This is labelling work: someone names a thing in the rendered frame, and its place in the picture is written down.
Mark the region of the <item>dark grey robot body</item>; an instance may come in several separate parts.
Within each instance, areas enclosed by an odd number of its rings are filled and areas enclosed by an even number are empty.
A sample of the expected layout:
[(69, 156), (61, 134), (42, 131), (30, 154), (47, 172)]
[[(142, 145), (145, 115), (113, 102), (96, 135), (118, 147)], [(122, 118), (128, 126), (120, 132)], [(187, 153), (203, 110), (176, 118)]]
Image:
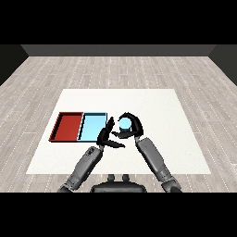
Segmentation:
[(92, 187), (91, 193), (146, 193), (143, 185), (130, 181), (128, 174), (122, 175), (122, 181), (115, 181), (115, 175), (109, 174), (107, 181)]

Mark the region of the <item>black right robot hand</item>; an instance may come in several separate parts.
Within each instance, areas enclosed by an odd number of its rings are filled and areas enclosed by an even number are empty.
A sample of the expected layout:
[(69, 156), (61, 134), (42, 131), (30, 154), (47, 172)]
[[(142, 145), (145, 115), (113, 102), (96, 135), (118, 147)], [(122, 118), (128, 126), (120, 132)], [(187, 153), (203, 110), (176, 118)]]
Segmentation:
[[(123, 126), (120, 122), (123, 119), (128, 119), (131, 122), (129, 128)], [(138, 117), (134, 116), (130, 112), (125, 112), (118, 119), (120, 132), (113, 131), (113, 134), (120, 139), (127, 139), (129, 137), (139, 138), (143, 135), (143, 125)]]

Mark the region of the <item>small blue can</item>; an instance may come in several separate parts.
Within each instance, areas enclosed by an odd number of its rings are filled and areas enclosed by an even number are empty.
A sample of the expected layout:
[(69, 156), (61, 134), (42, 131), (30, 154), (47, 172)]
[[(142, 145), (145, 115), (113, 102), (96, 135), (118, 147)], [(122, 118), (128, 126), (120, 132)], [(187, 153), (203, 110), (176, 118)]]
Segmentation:
[(131, 130), (131, 120), (129, 118), (121, 118), (118, 122), (119, 130), (126, 132)]

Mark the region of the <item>red shallow open box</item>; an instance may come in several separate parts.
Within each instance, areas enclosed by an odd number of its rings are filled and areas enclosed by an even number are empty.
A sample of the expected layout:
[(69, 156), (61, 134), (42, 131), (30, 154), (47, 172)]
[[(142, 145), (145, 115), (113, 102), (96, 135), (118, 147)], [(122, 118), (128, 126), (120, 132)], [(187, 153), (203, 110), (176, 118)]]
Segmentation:
[(60, 112), (49, 137), (51, 143), (76, 143), (82, 112)]

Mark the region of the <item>light blue shallow open box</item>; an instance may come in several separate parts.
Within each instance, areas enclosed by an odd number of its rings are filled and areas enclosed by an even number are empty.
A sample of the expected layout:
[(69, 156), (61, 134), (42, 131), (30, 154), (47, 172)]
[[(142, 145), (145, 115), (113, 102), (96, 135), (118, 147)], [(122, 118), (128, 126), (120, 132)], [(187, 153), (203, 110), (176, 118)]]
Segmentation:
[(79, 143), (95, 143), (100, 131), (106, 126), (106, 112), (85, 112), (78, 132)]

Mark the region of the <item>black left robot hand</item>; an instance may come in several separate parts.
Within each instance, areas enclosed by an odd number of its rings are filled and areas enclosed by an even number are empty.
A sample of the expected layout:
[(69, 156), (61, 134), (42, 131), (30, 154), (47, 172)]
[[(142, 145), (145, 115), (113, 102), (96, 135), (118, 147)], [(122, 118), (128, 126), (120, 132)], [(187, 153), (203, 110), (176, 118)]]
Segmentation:
[(112, 129), (115, 125), (114, 118), (111, 117), (106, 126), (99, 132), (99, 135), (97, 137), (96, 144), (100, 148), (105, 148), (106, 146), (112, 147), (112, 148), (120, 148), (120, 147), (125, 147), (124, 144), (122, 143), (117, 143), (115, 141), (111, 141), (109, 139), (109, 134), (112, 132)]

